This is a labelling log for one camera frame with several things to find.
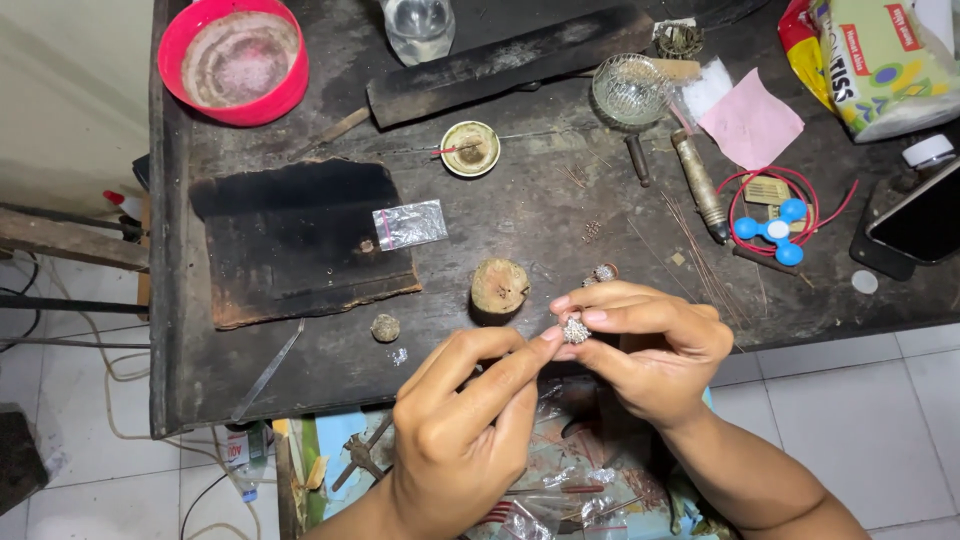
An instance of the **red bowl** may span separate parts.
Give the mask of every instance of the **red bowl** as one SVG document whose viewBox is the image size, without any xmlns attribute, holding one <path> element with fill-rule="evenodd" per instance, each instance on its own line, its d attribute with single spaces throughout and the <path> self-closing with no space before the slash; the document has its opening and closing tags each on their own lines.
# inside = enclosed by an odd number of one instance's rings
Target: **red bowl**
<svg viewBox="0 0 960 540">
<path fill-rule="evenodd" d="M 194 37 L 210 23 L 236 12 L 277 15 L 297 29 L 300 45 L 286 76 L 266 94 L 232 107 L 205 107 L 195 103 L 183 88 L 182 65 Z M 156 53 L 160 78 L 183 103 L 203 114 L 233 126 L 260 126 L 280 118 L 296 107 L 306 92 L 310 69 L 303 32 L 290 10 L 277 0 L 200 0 L 187 6 L 170 22 Z"/>
</svg>

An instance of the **white wall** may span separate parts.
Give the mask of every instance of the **white wall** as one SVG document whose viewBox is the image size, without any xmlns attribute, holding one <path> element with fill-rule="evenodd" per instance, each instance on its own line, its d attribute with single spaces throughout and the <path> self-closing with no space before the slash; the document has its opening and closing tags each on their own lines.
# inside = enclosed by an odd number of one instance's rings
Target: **white wall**
<svg viewBox="0 0 960 540">
<path fill-rule="evenodd" d="M 98 214 L 104 189 L 142 194 L 152 17 L 152 0 L 0 2 L 0 200 Z"/>
</svg>

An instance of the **phone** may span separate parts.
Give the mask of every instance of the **phone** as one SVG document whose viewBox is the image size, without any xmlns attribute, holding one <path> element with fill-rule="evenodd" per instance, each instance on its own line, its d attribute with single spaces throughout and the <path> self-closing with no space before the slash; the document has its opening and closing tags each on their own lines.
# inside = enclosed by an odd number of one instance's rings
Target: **phone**
<svg viewBox="0 0 960 540">
<path fill-rule="evenodd" d="M 933 265 L 960 251 L 960 160 L 921 184 L 867 226 L 867 237 L 919 264 Z"/>
</svg>

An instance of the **pink sticky note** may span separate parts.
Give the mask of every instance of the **pink sticky note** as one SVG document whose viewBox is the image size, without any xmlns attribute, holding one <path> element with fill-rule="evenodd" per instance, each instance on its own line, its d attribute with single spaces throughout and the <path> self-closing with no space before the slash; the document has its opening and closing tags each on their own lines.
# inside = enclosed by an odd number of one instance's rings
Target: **pink sticky note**
<svg viewBox="0 0 960 540">
<path fill-rule="evenodd" d="M 774 162 L 804 131 L 792 109 L 767 91 L 756 69 L 700 119 L 720 151 L 747 170 Z"/>
</svg>

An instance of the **workbench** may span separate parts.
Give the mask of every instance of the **workbench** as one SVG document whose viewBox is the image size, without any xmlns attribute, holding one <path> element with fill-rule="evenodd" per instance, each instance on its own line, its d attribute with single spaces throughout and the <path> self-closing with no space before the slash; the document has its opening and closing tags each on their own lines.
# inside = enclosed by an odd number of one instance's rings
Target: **workbench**
<svg viewBox="0 0 960 540">
<path fill-rule="evenodd" d="M 613 3 L 454 0 L 453 51 Z M 665 18 L 659 0 L 645 3 L 655 20 Z M 166 23 L 185 4 L 156 0 L 155 54 Z M 211 122 L 165 91 L 156 64 L 152 71 L 154 438 L 226 422 L 298 324 L 287 320 L 214 330 L 204 223 L 190 208 L 187 188 L 198 179 L 287 164 L 286 157 L 311 136 L 363 106 L 371 77 L 400 68 L 380 30 L 382 14 L 375 2 L 287 4 L 306 39 L 310 86 L 298 107 L 268 126 L 232 129 Z M 804 88 L 786 61 L 777 36 L 785 4 L 774 0 L 731 27 L 708 32 L 699 58 L 706 62 L 719 55 L 735 81 L 759 67 L 767 88 L 800 115 L 805 131 L 776 164 L 804 172 L 824 212 L 833 212 L 853 180 L 860 180 L 848 208 L 804 246 L 801 270 L 806 281 L 735 258 L 730 246 L 720 247 L 710 239 L 694 212 L 669 141 L 677 127 L 672 119 L 664 118 L 640 134 L 655 177 L 652 187 L 641 188 L 624 134 L 604 126 L 591 108 L 589 79 L 502 94 L 383 133 L 367 122 L 310 157 L 382 162 L 404 203 L 441 201 L 449 239 L 412 248 L 422 292 L 308 318 L 302 336 L 247 418 L 283 418 L 390 401 L 420 360 L 451 331 L 475 326 L 468 316 L 468 291 L 473 270 L 484 258 L 511 258 L 527 270 L 532 291 L 510 326 L 528 337 L 555 323 L 547 307 L 550 300 L 579 286 L 602 262 L 615 263 L 624 280 L 682 297 L 687 290 L 693 300 L 707 300 L 687 253 L 689 243 L 661 191 L 681 201 L 708 263 L 747 315 L 736 325 L 721 308 L 741 350 L 960 321 L 956 259 L 920 268 L 909 282 L 880 277 L 874 295 L 852 288 L 851 275 L 861 268 L 848 256 L 854 227 L 871 187 L 882 178 L 906 174 L 900 151 L 908 141 L 850 142 L 840 122 Z M 501 158 L 490 174 L 457 179 L 431 160 L 429 152 L 413 150 L 438 144 L 447 128 L 468 119 L 489 124 L 502 137 Z M 716 183 L 736 172 L 704 135 L 696 139 Z M 584 170 L 586 188 L 557 172 L 564 165 Z M 731 198 L 732 192 L 726 193 L 725 204 Z M 586 243 L 582 237 L 589 221 L 601 229 Z M 677 253 L 686 263 L 678 266 L 668 260 Z M 369 328 L 378 313 L 400 321 L 397 341 L 384 345 L 372 339 Z M 409 360 L 395 366 L 393 358 L 401 348 Z"/>
</svg>

